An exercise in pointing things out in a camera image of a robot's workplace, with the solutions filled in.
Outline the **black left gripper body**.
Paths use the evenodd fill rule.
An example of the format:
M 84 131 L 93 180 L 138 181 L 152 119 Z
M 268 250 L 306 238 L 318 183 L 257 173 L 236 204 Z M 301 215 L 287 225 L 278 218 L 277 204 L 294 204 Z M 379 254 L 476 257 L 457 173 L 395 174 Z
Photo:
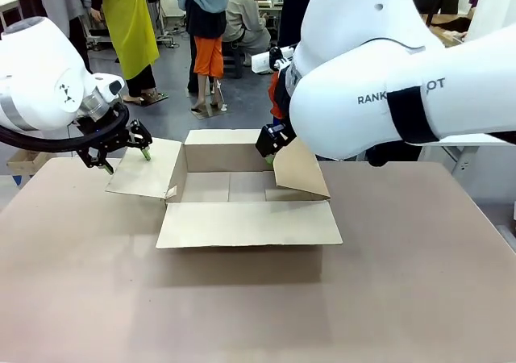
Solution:
M 76 127 L 88 142 L 77 149 L 76 153 L 83 156 L 91 148 L 113 152 L 126 147 L 127 142 L 131 141 L 127 130 L 128 120 L 129 115 L 105 115 L 97 122 L 88 117 L 80 118 L 76 121 Z

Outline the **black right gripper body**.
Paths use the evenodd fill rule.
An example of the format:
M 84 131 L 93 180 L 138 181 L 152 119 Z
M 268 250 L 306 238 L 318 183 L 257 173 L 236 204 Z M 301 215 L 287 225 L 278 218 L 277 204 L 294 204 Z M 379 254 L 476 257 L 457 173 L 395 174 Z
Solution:
M 267 124 L 261 128 L 255 147 L 262 157 L 268 157 L 275 155 L 295 138 L 296 133 L 290 124 Z

